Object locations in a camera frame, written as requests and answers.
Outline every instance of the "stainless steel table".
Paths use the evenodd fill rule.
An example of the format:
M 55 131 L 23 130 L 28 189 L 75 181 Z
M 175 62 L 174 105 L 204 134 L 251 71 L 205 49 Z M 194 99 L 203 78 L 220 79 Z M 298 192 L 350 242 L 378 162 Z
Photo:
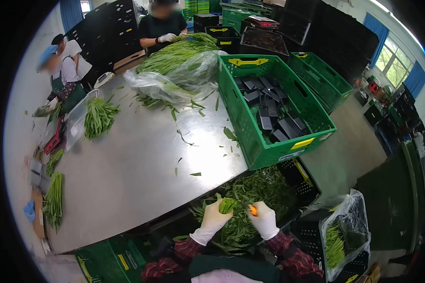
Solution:
M 56 167 L 65 177 L 63 218 L 58 233 L 50 226 L 47 232 L 57 254 L 151 221 L 247 170 L 241 149 L 223 133 L 233 127 L 221 98 L 215 111 L 218 92 L 200 102 L 205 117 L 184 107 L 175 124 L 168 108 L 138 107 L 122 76 L 100 90 L 105 99 L 115 94 L 111 101 L 121 112 L 109 133 L 79 140 Z

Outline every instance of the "hand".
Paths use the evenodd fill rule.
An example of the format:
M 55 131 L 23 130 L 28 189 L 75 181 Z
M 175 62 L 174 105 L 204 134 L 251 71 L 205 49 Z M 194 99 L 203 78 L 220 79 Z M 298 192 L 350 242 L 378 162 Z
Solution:
M 252 204 L 257 210 L 257 216 L 248 211 L 250 221 L 265 241 L 272 239 L 280 231 L 276 226 L 276 212 L 269 208 L 263 201 Z
M 173 42 L 176 39 L 176 35 L 173 33 L 168 33 L 159 37 L 159 42 Z
M 206 206 L 201 227 L 196 229 L 193 234 L 190 234 L 190 237 L 202 246 L 206 246 L 217 231 L 233 217 L 233 210 L 227 214 L 219 212 L 219 206 L 222 200 L 223 199 L 220 199 Z

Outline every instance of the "plastic bag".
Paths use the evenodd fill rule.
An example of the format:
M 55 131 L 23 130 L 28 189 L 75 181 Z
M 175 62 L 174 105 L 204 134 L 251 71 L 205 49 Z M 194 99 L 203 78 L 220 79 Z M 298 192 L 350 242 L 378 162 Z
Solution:
M 363 194 L 351 189 L 334 212 L 321 222 L 320 230 L 323 244 L 326 244 L 326 229 L 339 224 L 345 237 L 345 259 L 334 268 L 326 269 L 327 281 L 334 281 L 343 267 L 355 259 L 362 251 L 370 256 L 371 233 L 368 230 L 367 212 Z
M 199 101 L 217 91 L 217 56 L 224 54 L 227 53 L 220 50 L 202 52 L 165 76 L 152 71 L 136 74 L 127 70 L 123 77 L 142 97 L 173 104 L 189 103 L 191 99 Z

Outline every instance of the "white shirt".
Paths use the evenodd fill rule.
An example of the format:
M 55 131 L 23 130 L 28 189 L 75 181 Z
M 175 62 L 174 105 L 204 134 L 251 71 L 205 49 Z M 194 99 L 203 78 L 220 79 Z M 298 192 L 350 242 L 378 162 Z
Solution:
M 82 48 L 80 48 L 79 43 L 77 41 L 70 40 L 66 42 L 65 50 L 63 50 L 63 53 L 61 54 L 61 59 L 65 58 L 66 56 L 74 57 L 75 55 L 82 52 Z M 79 54 L 79 63 L 77 66 L 77 75 L 79 76 L 79 79 L 83 79 L 83 77 L 90 71 L 92 65 L 88 63 L 82 55 Z
M 56 79 L 60 76 L 60 68 L 62 71 L 62 83 L 65 86 L 66 82 L 77 82 L 80 80 L 76 72 L 76 63 L 71 58 L 63 60 L 63 65 L 60 65 L 57 71 L 52 75 L 52 79 Z

